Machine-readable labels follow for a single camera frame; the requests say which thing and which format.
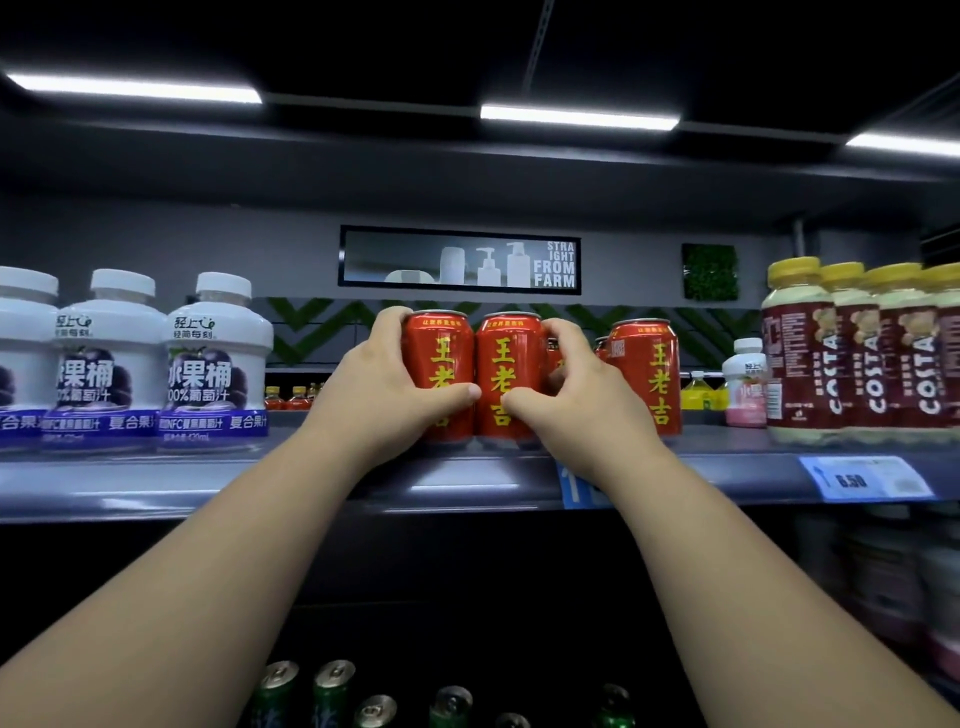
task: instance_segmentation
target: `barcode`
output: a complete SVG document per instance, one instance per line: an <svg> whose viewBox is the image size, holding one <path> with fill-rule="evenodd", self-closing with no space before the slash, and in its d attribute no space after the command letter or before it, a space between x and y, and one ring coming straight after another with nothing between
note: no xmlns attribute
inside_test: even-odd
<svg viewBox="0 0 960 728"><path fill-rule="evenodd" d="M783 419L783 385L778 381L767 382L767 419Z"/></svg>

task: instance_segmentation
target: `green plant wall panel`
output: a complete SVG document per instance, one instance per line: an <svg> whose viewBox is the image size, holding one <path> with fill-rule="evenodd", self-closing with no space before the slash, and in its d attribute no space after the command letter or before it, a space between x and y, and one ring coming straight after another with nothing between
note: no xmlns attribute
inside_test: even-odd
<svg viewBox="0 0 960 728"><path fill-rule="evenodd" d="M733 354L733 340L759 336L759 311L736 308L657 308L552 303L473 303L438 301L356 301L347 299L257 298L252 308L274 325L274 365L335 364L364 341L376 314L391 305L413 309L450 308L467 314L474 328L495 311L533 311L543 318L568 319L590 338L610 333L623 319L668 319L677 332L685 368L719 370Z"/></svg>

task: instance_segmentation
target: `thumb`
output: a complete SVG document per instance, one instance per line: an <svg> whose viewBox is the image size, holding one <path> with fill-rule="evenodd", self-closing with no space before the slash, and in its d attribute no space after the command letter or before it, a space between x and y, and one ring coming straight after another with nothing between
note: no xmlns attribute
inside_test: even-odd
<svg viewBox="0 0 960 728"><path fill-rule="evenodd" d="M519 417L523 422L537 429L546 424L550 418L550 408L556 400L540 392L534 392L529 387L517 387L507 392L500 403L507 410L507 414Z"/></svg>
<svg viewBox="0 0 960 728"><path fill-rule="evenodd" d="M454 412L467 409L480 399L480 387L472 382L418 389L417 393L420 397L420 414L426 423L434 423Z"/></svg>

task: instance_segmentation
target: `forearm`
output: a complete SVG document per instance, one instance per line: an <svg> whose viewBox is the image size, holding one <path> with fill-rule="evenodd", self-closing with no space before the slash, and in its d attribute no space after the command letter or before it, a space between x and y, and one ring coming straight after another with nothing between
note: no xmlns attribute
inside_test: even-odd
<svg viewBox="0 0 960 728"><path fill-rule="evenodd" d="M302 430L0 669L0 725L232 725L358 476Z"/></svg>
<svg viewBox="0 0 960 728"><path fill-rule="evenodd" d="M956 713L666 449L612 476L713 728L955 726Z"/></svg>

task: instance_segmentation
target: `metal shelf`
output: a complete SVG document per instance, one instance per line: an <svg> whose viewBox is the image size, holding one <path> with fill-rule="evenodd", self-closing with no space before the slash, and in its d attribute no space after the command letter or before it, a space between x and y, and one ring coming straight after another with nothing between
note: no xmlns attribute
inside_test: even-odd
<svg viewBox="0 0 960 728"><path fill-rule="evenodd" d="M235 452L52 456L0 460L0 522L75 522L184 518L283 442L301 422L280 413L270 437ZM774 445L765 430L688 425L671 448L737 503L819 503L800 465L810 450ZM955 449L834 449L897 454L939 499L959 499ZM556 464L543 450L414 449L370 473L345 508L363 514L550 510L564 507Z"/></svg>

